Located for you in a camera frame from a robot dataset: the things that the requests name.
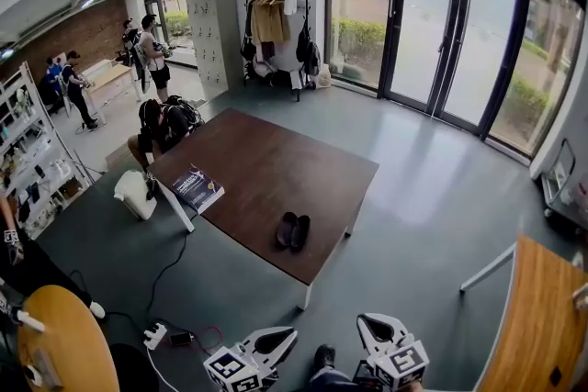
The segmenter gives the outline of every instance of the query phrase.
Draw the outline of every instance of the door frame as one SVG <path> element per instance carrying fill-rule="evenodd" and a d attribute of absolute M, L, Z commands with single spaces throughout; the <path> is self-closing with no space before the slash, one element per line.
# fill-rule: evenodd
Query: door frame
<path fill-rule="evenodd" d="M 427 115 L 441 119 L 484 139 L 500 109 L 500 105 L 508 89 L 508 84 L 510 83 L 510 77 L 515 67 L 516 57 L 525 31 L 528 0 L 526 0 L 526 4 L 525 0 L 514 0 L 513 17 L 509 37 L 501 60 L 501 68 L 495 79 L 494 86 L 479 123 L 471 123 L 444 110 L 447 98 L 451 92 L 451 85 L 453 84 L 453 78 L 458 67 L 461 47 L 467 29 L 469 4 L 470 0 L 449 0 L 444 35 L 439 46 L 435 77 L 427 102 L 422 103 L 408 96 L 391 91 L 395 62 L 400 44 L 401 21 L 404 8 L 404 0 L 393 0 L 391 22 L 389 22 L 388 28 L 391 38 L 390 41 L 387 41 L 390 44 L 390 57 L 386 64 L 382 96 L 415 108 Z"/>

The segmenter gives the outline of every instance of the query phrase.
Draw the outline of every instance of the wooden table top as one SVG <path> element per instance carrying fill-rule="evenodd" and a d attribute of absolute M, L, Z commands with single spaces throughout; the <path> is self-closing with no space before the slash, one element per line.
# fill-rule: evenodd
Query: wooden table top
<path fill-rule="evenodd" d="M 150 170 L 171 189 L 191 163 L 225 190 L 202 216 L 306 285 L 343 237 L 378 170 L 363 157 L 234 109 L 197 129 Z M 311 218 L 300 253 L 276 244 L 287 211 Z"/>
<path fill-rule="evenodd" d="M 94 85 L 88 88 L 88 92 L 93 94 L 95 91 L 99 90 L 106 84 L 109 84 L 113 80 L 117 80 L 121 75 L 130 71 L 130 67 L 122 64 L 115 64 L 110 69 L 108 69 L 105 73 L 100 74 L 95 80 Z"/>
<path fill-rule="evenodd" d="M 503 328 L 480 392 L 569 390 L 587 319 L 571 295 L 586 281 L 585 272 L 519 236 Z M 556 366 L 561 379 L 553 386 Z"/>
<path fill-rule="evenodd" d="M 26 301 L 25 311 L 45 324 L 45 332 L 18 328 L 18 358 L 34 364 L 33 353 L 49 355 L 64 392 L 119 392 L 119 380 L 108 344 L 94 316 L 84 303 L 60 286 L 37 289 Z M 45 387 L 31 390 L 45 392 Z"/>

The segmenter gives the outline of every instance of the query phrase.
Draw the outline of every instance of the ceiling light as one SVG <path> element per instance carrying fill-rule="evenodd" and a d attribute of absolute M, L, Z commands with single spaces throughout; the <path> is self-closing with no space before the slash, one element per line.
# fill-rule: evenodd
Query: ceiling light
<path fill-rule="evenodd" d="M 82 4 L 82 8 L 88 8 L 89 6 L 91 6 L 96 0 L 86 0 L 83 4 Z"/>

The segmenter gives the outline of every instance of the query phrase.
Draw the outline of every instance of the brick wall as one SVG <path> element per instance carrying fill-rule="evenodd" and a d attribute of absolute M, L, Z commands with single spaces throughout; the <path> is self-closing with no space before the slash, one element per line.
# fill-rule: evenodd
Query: brick wall
<path fill-rule="evenodd" d="M 46 60 L 70 50 L 81 56 L 78 71 L 101 61 L 114 59 L 122 50 L 120 35 L 122 23 L 127 19 L 124 0 L 107 0 L 69 17 L 22 49 L 17 50 L 6 62 L 0 64 L 0 80 L 4 81 L 17 72 L 22 62 L 28 67 L 36 83 L 47 70 Z"/>

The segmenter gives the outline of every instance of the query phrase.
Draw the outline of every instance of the power strip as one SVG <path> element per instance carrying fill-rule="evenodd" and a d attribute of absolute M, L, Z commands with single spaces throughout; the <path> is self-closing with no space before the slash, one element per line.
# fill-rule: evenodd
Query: power strip
<path fill-rule="evenodd" d="M 156 323 L 143 332 L 145 335 L 145 341 L 143 344 L 153 351 L 155 348 L 157 348 L 157 345 L 164 338 L 166 333 L 167 328 L 164 327 L 161 323 Z"/>

